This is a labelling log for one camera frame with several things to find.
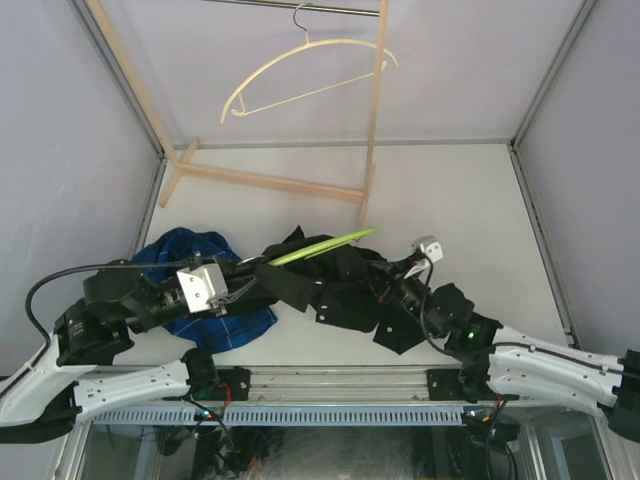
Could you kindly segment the green plastic hanger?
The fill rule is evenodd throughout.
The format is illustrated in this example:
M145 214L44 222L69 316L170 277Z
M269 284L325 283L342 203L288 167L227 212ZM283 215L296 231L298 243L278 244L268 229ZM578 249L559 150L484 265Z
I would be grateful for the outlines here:
M256 262L266 262L270 266L281 267L299 260L309 260L354 241L359 241L369 235L376 234L380 230L380 227L369 227L337 237L322 237L318 240L300 238L292 241L283 241L279 244L269 246L267 251L261 255L240 261L238 266L249 265Z

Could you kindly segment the black button shirt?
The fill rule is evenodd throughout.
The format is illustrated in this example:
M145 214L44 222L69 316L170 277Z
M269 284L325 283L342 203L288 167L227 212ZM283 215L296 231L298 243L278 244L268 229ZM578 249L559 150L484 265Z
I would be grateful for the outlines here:
M283 241L308 237L296 228ZM317 323L340 329L370 333L378 345L403 354L433 335L427 323L432 304L427 297L423 316L414 320L401 307L379 302L383 269L389 262L379 252L358 247L354 242L281 267L266 262L234 266L228 280L256 279L260 309L281 302L300 312L313 309Z

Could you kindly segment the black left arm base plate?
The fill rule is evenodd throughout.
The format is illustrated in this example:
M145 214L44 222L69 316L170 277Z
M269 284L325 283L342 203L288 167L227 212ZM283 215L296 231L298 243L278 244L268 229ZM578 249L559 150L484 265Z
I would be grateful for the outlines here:
M201 401L247 401L250 393L251 371L232 367L217 370L217 378L191 386L186 394L176 398L191 398Z

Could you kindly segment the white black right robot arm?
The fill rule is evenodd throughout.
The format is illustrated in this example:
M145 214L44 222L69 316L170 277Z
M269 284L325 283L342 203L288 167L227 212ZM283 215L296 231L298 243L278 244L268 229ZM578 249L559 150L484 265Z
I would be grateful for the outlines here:
M461 364L459 385L468 397L493 392L526 397L593 416L632 442L639 440L639 353L599 354L543 341L476 312L453 283L431 289L419 280L433 271L420 252L370 264L379 302L399 307L404 319L439 352Z

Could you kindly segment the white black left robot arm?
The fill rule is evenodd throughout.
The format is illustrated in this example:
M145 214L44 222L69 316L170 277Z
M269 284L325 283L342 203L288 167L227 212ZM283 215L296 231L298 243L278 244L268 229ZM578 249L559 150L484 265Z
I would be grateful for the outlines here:
M45 443L117 408L160 398L206 400L217 392L214 361L200 348L144 370L97 371L134 347L133 334L180 318L225 316L256 283L248 269L187 261L160 283L149 279L145 266L126 261L92 270L83 297L44 335L43 348L2 380L2 443Z

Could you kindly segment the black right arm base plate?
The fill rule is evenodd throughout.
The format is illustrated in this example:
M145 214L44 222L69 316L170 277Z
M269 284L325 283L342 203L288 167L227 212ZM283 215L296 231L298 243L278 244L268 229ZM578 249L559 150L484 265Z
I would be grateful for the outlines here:
M497 394L484 383L465 383L460 368L430 368L426 371L426 381L432 401L477 403L497 399Z

